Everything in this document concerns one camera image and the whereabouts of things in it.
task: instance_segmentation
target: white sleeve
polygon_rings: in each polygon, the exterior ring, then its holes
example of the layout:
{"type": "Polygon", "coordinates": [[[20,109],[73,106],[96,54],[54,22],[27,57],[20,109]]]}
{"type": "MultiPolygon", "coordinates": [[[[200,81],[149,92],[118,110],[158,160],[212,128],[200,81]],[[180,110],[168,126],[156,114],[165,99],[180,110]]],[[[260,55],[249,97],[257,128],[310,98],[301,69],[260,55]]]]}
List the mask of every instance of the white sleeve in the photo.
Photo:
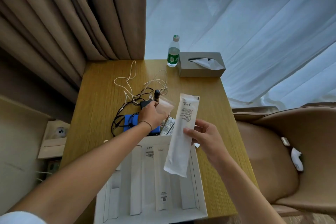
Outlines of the white sleeve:
{"type": "Polygon", "coordinates": [[[11,212],[0,216],[0,224],[46,224],[32,213],[11,212]]]}

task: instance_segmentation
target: chair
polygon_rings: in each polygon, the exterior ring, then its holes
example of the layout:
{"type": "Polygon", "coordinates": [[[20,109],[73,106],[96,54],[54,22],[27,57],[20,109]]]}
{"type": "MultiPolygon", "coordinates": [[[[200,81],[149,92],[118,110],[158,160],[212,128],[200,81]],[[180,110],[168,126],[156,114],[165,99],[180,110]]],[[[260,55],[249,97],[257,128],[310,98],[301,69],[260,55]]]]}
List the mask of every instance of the chair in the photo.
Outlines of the chair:
{"type": "Polygon", "coordinates": [[[234,113],[260,191],[282,216],[336,214],[336,108],[234,113]],[[280,137],[302,152],[296,171],[280,137]]]}

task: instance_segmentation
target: bracelet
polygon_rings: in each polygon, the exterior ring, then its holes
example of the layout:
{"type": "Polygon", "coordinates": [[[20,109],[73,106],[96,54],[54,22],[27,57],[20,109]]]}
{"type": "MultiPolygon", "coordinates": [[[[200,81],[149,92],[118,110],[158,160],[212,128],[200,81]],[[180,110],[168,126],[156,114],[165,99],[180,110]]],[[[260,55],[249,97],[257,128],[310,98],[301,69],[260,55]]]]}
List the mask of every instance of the bracelet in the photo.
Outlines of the bracelet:
{"type": "Polygon", "coordinates": [[[152,129],[152,125],[150,125],[147,121],[142,120],[142,121],[140,121],[138,124],[140,124],[141,122],[146,122],[146,123],[150,126],[150,130],[151,130],[151,131],[153,130],[153,129],[152,129]]]}

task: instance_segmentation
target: green bottle label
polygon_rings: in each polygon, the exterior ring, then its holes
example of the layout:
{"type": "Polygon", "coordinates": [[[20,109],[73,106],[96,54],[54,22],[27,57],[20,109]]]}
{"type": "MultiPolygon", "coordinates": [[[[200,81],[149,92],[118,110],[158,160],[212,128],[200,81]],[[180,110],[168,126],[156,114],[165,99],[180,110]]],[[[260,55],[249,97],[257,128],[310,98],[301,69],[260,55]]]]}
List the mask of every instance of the green bottle label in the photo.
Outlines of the green bottle label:
{"type": "Polygon", "coordinates": [[[178,62],[178,60],[179,60],[179,54],[177,54],[177,55],[171,55],[169,52],[168,52],[168,58],[167,58],[167,62],[169,63],[169,64],[176,64],[177,62],[178,62]]]}

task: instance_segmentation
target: person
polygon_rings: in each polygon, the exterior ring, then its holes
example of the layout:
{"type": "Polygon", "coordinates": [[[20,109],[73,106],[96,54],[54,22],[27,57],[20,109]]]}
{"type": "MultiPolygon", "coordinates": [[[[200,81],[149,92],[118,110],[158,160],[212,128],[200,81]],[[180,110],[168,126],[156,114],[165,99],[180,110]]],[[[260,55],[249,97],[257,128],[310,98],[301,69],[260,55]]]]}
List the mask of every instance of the person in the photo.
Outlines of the person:
{"type": "MultiPolygon", "coordinates": [[[[74,223],[122,160],[166,118],[156,112],[155,104],[152,101],[141,110],[136,126],[77,158],[37,186],[0,217],[0,224],[74,223]]],[[[183,132],[201,145],[221,176],[242,223],[285,223],[230,156],[215,125],[197,119],[195,129],[184,128],[183,132]]]]}

